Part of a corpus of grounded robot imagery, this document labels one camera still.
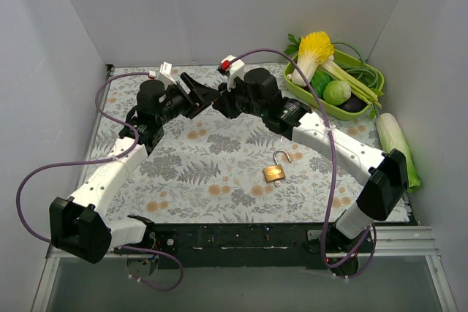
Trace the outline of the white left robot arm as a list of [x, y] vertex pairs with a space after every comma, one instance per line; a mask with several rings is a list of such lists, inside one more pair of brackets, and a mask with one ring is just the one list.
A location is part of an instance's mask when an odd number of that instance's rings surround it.
[[131, 244], [139, 253], [156, 243], [148, 219], [128, 216], [105, 222], [113, 198], [127, 178], [148, 158], [164, 135], [163, 126], [182, 115], [194, 118], [219, 93], [183, 73], [182, 82], [148, 79], [140, 84], [136, 105], [127, 113], [124, 128], [109, 154], [87, 181], [66, 199], [57, 197], [49, 208], [54, 247], [90, 263], [97, 263], [112, 248]]

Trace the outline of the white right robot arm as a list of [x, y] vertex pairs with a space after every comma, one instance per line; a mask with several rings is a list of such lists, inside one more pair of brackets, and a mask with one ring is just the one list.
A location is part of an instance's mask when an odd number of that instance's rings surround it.
[[267, 69], [252, 69], [244, 76], [223, 69], [220, 73], [227, 76], [227, 82], [218, 87], [215, 110], [230, 119], [241, 113], [261, 118], [271, 132], [335, 159], [363, 186], [356, 201], [326, 232], [327, 247], [349, 251], [369, 225], [388, 218], [408, 187], [401, 151], [371, 148], [325, 126], [306, 105], [282, 96], [276, 78]]

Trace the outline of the large brass padlock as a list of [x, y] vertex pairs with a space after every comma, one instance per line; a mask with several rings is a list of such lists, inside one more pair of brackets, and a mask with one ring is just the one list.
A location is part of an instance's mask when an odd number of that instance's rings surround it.
[[281, 181], [286, 178], [283, 166], [279, 163], [278, 160], [279, 154], [283, 154], [289, 163], [292, 162], [289, 153], [285, 150], [279, 149], [274, 151], [272, 155], [273, 165], [265, 167], [263, 169], [264, 178], [267, 183]]

